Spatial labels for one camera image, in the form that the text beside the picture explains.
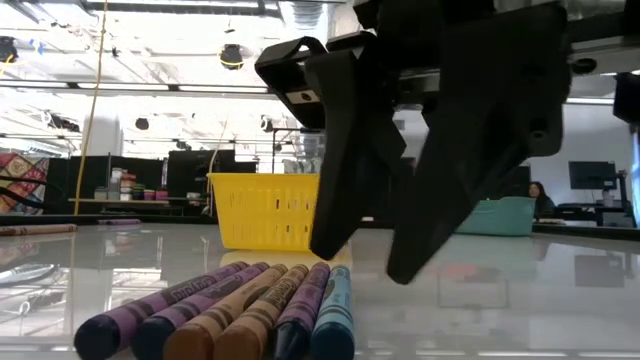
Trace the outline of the black partition panel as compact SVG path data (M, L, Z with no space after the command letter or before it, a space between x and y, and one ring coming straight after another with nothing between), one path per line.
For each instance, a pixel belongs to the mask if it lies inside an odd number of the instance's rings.
M76 193L80 156L70 159L50 158L47 186L44 194L45 215L72 214L74 204L69 201ZM136 182L146 188L161 187L163 161L120 156L87 156L81 181L81 199L93 199L97 187L108 185L108 166L121 168L136 176Z
M170 198L187 198L198 193L210 196L207 174L229 172L235 164L234 150L171 151L168 157L167 183Z

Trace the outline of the black desk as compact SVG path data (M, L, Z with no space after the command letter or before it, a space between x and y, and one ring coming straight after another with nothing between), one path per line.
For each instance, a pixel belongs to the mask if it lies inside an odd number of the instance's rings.
M566 203L552 210L534 216L534 221L541 224L566 226L596 226L636 228L636 221L629 207L604 204Z

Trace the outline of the brown crayon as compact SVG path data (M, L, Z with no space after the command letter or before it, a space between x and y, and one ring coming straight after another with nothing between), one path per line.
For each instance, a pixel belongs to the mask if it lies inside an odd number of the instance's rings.
M0 237L76 232L75 224L23 225L0 227Z
M215 340L287 271L283 264L269 267L179 327L164 345L163 360L212 360Z
M261 360L270 331L309 269L293 266L252 303L214 342L213 360Z

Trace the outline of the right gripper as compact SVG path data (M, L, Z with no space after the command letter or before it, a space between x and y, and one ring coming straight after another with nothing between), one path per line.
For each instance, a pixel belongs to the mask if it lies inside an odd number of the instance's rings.
M544 3L493 15L494 0L356 0L353 11L359 31L269 46L254 68L304 127L325 127L310 250L330 260L380 182L402 173L406 143L379 72L387 79L439 63L386 267L406 285L505 176L559 151L571 83L567 12Z

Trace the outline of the silver spiral ceiling duct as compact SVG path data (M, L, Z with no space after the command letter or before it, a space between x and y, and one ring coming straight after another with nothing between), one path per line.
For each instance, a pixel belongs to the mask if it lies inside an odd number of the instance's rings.
M286 28L295 37L310 36L325 41L329 32L329 6L316 1L280 1Z

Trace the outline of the overhead light bar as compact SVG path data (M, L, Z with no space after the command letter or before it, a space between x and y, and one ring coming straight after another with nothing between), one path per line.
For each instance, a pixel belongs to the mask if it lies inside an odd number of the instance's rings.
M68 93L91 95L98 88L99 96L152 96L152 97L190 97L190 98L233 98L278 100L278 93L264 86L241 85L185 85L154 83L110 83L63 82L50 80L7 80L0 79L0 89L16 91L39 91L51 93ZM425 98L435 96L438 92L437 80L427 80L420 87L402 88L383 86L378 90L367 90L367 93L380 93L399 104L420 104Z

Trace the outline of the colourful patterned quilt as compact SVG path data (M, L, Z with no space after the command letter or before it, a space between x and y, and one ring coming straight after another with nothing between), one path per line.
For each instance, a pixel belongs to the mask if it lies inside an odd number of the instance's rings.
M0 153L0 176L45 181L49 168L47 157L29 157L18 153ZM10 190L28 200L43 202L46 187L42 184L0 179L0 189ZM42 209L19 203L6 195L0 195L0 214L17 213L41 215Z

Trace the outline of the black monitor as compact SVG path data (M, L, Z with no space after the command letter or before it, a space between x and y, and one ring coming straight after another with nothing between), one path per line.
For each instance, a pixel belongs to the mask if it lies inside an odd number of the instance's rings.
M570 161L568 163L572 190L616 190L617 172L614 162Z

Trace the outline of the person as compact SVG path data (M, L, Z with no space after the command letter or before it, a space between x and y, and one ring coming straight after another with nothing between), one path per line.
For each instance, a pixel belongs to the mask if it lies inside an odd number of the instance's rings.
M532 181L529 184L528 196L535 200L534 214L536 218L553 214L555 204L547 195L544 186L540 182Z

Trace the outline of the yellow plastic basket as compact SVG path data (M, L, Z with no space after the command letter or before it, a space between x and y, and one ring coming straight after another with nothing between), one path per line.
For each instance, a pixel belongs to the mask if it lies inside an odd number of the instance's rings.
M208 179L225 248L309 249L318 175L210 173Z

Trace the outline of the white container stack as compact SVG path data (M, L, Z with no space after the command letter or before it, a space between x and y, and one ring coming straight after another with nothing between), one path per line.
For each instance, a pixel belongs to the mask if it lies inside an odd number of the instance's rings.
M121 177L122 177L122 168L115 167L111 169L111 175L109 178L109 185L108 185L108 195L107 195L108 200L118 201L120 199Z

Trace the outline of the wooden side table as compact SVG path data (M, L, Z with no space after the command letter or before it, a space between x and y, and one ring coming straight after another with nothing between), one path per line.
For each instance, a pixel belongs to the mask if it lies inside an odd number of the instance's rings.
M68 202L73 203L98 203L98 204L121 204L121 205L158 205L168 206L169 201L166 200L110 200L110 199L85 199L85 198L68 198Z

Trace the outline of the red container stack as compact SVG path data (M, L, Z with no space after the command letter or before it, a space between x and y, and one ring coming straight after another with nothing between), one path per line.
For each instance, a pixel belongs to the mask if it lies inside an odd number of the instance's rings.
M136 175L125 172L120 180L120 199L130 201L133 199L133 188L136 185Z

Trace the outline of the teal plastic basket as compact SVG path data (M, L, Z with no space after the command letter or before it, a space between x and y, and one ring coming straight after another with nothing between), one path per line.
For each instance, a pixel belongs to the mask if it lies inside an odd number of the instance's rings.
M532 231L535 200L528 197L504 197L481 200L456 229L467 235L525 237Z

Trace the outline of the blue crayon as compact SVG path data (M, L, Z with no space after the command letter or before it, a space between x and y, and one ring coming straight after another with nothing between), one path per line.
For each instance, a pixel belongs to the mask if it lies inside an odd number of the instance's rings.
M311 335L312 360L353 360L353 324L350 270L338 265L331 270Z

